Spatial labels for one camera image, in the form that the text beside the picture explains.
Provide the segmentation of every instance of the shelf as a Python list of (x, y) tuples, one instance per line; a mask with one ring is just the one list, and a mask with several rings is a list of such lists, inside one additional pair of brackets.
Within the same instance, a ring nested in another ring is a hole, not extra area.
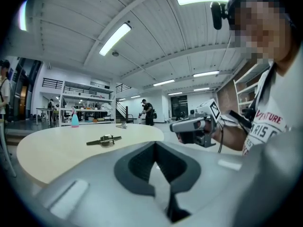
[(253, 102), (253, 100), (247, 101), (247, 102), (244, 102), (244, 103), (239, 103), (239, 105), (250, 105), (252, 102)]
[[(72, 111), (72, 108), (62, 108), (61, 111)], [(76, 108), (76, 112), (106, 112), (105, 110), (99, 109), (78, 109)]]
[(99, 101), (99, 102), (104, 102), (104, 103), (111, 103), (113, 101), (113, 100), (110, 100), (110, 99), (90, 97), (90, 96), (82, 96), (82, 95), (69, 94), (69, 93), (63, 93), (62, 96), (66, 97), (66, 98), (73, 98), (73, 99), (85, 98), (88, 101), (93, 101), (93, 102)]
[[(99, 123), (112, 123), (113, 121), (98, 121), (97, 123), (94, 122), (79, 122), (79, 125), (84, 125), (84, 124), (99, 124)], [(61, 123), (62, 126), (65, 125), (71, 125), (71, 122), (66, 122), (66, 123)]]
[(238, 95), (242, 94), (242, 93), (251, 93), (251, 92), (254, 92), (255, 91), (255, 87), (258, 86), (258, 83), (254, 83), (252, 84), (251, 86), (241, 90), (240, 92), (238, 92)]
[(88, 84), (84, 84), (84, 83), (74, 83), (74, 82), (69, 82), (69, 81), (65, 82), (65, 86), (66, 87), (75, 87), (75, 88), (99, 92), (99, 93), (106, 93), (106, 94), (110, 94), (113, 92), (112, 90), (109, 90), (106, 88), (96, 87), (96, 86), (88, 85)]
[(263, 73), (269, 68), (269, 63), (255, 64), (249, 71), (247, 71), (242, 77), (240, 77), (237, 83), (247, 83), (248, 81), (254, 79), (257, 75)]

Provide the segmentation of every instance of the round table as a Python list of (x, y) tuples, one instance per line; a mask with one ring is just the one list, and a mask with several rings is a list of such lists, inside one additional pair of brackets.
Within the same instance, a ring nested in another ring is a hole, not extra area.
[[(108, 148), (86, 145), (86, 142), (99, 140), (107, 134), (122, 136), (122, 139)], [(113, 123), (80, 125), (78, 128), (57, 127), (37, 131), (22, 139), (17, 147), (17, 158), (28, 177), (44, 187), (93, 155), (146, 141), (162, 140), (164, 135), (161, 130), (142, 124), (127, 124), (127, 129), (118, 128)]]

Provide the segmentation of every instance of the floor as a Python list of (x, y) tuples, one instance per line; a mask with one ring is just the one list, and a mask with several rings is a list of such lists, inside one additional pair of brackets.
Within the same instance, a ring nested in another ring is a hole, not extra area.
[[(35, 131), (43, 130), (43, 129), (48, 129), (50, 126), (47, 123), (39, 123), (36, 125), (36, 122), (26, 120), (23, 122), (15, 122), (15, 123), (10, 123), (7, 126), (7, 131), (12, 133), (12, 132), (26, 132), (27, 134), (33, 133)], [(178, 139), (176, 137), (176, 134), (171, 132), (169, 130), (169, 124), (168, 123), (156, 123), (154, 127), (157, 127), (160, 129), (163, 134), (164, 134), (164, 140), (176, 144), (180, 144), (178, 142)], [(216, 145), (209, 147), (209, 148), (203, 148), (201, 146), (195, 145), (195, 144), (188, 144), (184, 145), (185, 147), (190, 147), (190, 148), (197, 148), (199, 150), (206, 150), (206, 151), (212, 151), (212, 152), (217, 152), (219, 148), (219, 143), (215, 142)], [(18, 163), (16, 152), (17, 152), (17, 147), (16, 146), (8, 146), (9, 152), (11, 153), (11, 161), (12, 164), (15, 168), (15, 171), (17, 173), (17, 177), (14, 178), (11, 176), (8, 168), (7, 162), (4, 160), (4, 155), (3, 152), (1, 152), (0, 149), (0, 160), (2, 164), (4, 165), (5, 169), (7, 170), (7, 174), (9, 177), (9, 180), (11, 180), (11, 183), (17, 187), (17, 188), (22, 188), (22, 190), (27, 191), (29, 194), (32, 196), (35, 196), (41, 188), (34, 183), (32, 183), (27, 176), (25, 176), (24, 172), (21, 169), (20, 164)], [(222, 148), (222, 153), (226, 154), (241, 154), (240, 152), (233, 151), (231, 149), (228, 149), (227, 147), (223, 146)], [(155, 201), (159, 205), (159, 207), (163, 210), (167, 207), (168, 201), (169, 201), (169, 184), (164, 178), (164, 175), (162, 174), (161, 170), (155, 164), (151, 170), (151, 176), (150, 176), (150, 184), (155, 187), (156, 190), (156, 198)]]

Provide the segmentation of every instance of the gray device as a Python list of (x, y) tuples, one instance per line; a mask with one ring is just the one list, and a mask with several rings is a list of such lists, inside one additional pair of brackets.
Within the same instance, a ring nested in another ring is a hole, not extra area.
[[(190, 111), (188, 118), (172, 123), (170, 131), (175, 132), (184, 144), (197, 144), (208, 148), (211, 143), (211, 134), (216, 130), (221, 112), (214, 99), (210, 99)], [(211, 130), (204, 132), (205, 122), (209, 121)]]
[[(297, 183), (301, 135), (282, 133), (246, 157), (168, 142), (137, 144), (84, 160), (37, 199), (66, 225), (80, 227), (258, 226)], [(170, 184), (167, 212), (148, 183), (154, 162)]]

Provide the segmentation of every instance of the railing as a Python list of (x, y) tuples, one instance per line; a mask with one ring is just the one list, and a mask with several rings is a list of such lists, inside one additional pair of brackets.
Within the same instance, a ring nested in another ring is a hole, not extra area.
[(62, 88), (63, 81), (49, 79), (49, 78), (43, 78), (43, 87), (50, 87), (54, 89), (61, 89)]
[(67, 91), (74, 91), (74, 92), (77, 92), (77, 93), (86, 93), (86, 94), (91, 94), (91, 95), (97, 95), (97, 92), (85, 90), (85, 89), (78, 88), (78, 87), (65, 86), (64, 91), (66, 91), (66, 90)]
[(120, 84), (119, 86), (116, 86), (116, 93), (121, 93), (127, 89), (131, 89), (132, 87), (125, 85), (125, 84)]
[(118, 101), (116, 101), (116, 109), (124, 118), (126, 118), (126, 108), (124, 108)]

